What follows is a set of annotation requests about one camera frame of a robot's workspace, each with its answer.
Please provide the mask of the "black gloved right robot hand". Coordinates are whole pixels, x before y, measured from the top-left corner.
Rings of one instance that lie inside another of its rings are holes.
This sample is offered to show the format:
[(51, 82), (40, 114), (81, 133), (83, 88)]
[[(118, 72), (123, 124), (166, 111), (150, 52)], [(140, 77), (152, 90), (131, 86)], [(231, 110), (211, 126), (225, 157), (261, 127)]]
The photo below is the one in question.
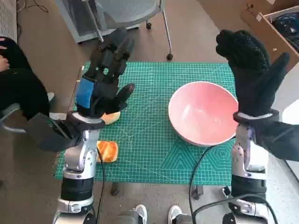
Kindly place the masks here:
[(287, 74), (289, 53), (271, 63), (265, 46), (245, 30), (221, 30), (216, 42), (216, 52), (227, 59), (235, 78), (238, 111), (251, 117), (269, 114)]

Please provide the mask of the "black left robot hand blue tape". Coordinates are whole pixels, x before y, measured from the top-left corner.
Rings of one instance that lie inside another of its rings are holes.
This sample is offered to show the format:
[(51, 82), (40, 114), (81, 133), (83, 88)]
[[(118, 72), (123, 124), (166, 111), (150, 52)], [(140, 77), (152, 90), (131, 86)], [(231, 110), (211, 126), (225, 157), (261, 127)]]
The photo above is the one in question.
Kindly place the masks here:
[(80, 115), (100, 118), (127, 107), (134, 83), (119, 89), (119, 77), (125, 72), (135, 41), (126, 28), (118, 28), (101, 42), (90, 56), (90, 66), (82, 76), (76, 94)]

